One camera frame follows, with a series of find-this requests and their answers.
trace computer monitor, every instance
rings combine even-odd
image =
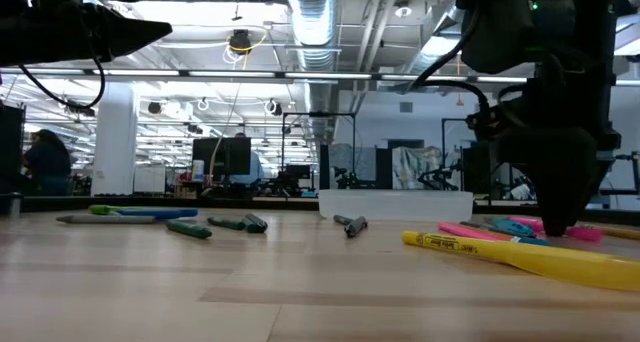
[[[204,161],[205,174],[209,174],[211,156],[217,144],[217,138],[193,140],[192,162],[194,160]],[[214,161],[214,175],[246,175],[250,171],[251,138],[223,138]]]
[[[295,179],[310,179],[311,178],[311,166],[310,165],[287,165],[285,172]]]

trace desk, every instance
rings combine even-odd
[[[253,212],[270,226],[266,235],[213,227],[201,241],[162,225],[54,221],[68,211],[0,221],[2,340],[640,339],[640,294],[402,244],[403,230],[433,224],[373,221],[346,240],[317,212],[200,212],[202,225]],[[585,246],[640,257],[634,241],[574,247]]]

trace white pillar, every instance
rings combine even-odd
[[[133,193],[139,105],[130,83],[107,83],[98,104],[92,196]]]

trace wooden table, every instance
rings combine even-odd
[[[0,221],[0,340],[640,340],[640,294],[402,244],[433,224],[374,221],[346,240],[317,212],[252,212],[266,235],[214,227],[206,241],[55,222],[67,213]],[[567,242],[640,257],[640,242]]]

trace white bin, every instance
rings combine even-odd
[[[473,195],[454,191],[321,190],[320,214],[369,220],[461,222],[471,219]]]

